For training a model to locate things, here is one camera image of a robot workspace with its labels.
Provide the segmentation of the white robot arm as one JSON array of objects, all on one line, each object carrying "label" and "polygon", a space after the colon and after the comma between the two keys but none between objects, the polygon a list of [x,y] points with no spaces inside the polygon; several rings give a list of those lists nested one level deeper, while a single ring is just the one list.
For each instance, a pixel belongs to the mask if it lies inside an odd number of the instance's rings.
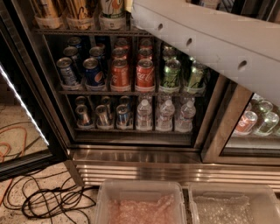
[{"label": "white robot arm", "polygon": [[186,0],[133,0],[131,15],[153,36],[280,105],[280,24]]}]

